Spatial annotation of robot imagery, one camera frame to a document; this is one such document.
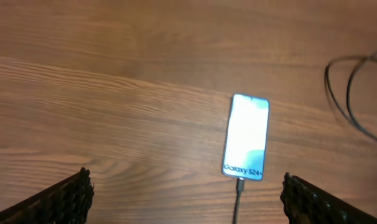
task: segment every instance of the phone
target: phone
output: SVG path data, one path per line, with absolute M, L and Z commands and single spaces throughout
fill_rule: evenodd
M 262 180 L 268 122 L 268 100 L 233 95 L 222 168 L 225 175 Z

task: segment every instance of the wooden table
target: wooden table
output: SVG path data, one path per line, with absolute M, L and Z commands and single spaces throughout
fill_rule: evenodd
M 230 98 L 271 102 L 264 180 L 239 223 L 288 223 L 285 172 L 377 217 L 377 143 L 323 70 L 377 49 L 370 1 L 0 1 L 0 210 L 91 170 L 88 223 L 231 223 Z M 332 70 L 343 103 L 353 63 Z M 377 134 L 377 66 L 353 86 Z

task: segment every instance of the wood grain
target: wood grain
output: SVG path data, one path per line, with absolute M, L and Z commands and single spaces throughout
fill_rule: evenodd
M 372 1 L 0 1 L 0 210 L 74 174 L 89 223 L 231 223 L 233 93 L 271 102 L 240 223 L 287 223 L 285 172 L 377 217 L 377 143 L 331 109 L 323 67 L 377 49 Z M 353 63 L 333 67 L 343 102 Z M 377 134 L 377 66 L 353 86 Z

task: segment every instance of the samsung galaxy phone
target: samsung galaxy phone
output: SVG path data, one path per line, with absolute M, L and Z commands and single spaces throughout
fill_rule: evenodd
M 262 180 L 268 120 L 268 100 L 233 96 L 222 168 L 225 175 Z

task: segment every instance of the charging phone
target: charging phone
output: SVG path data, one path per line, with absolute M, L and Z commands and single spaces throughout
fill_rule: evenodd
M 225 175 L 262 180 L 268 121 L 268 100 L 234 94 L 222 168 Z

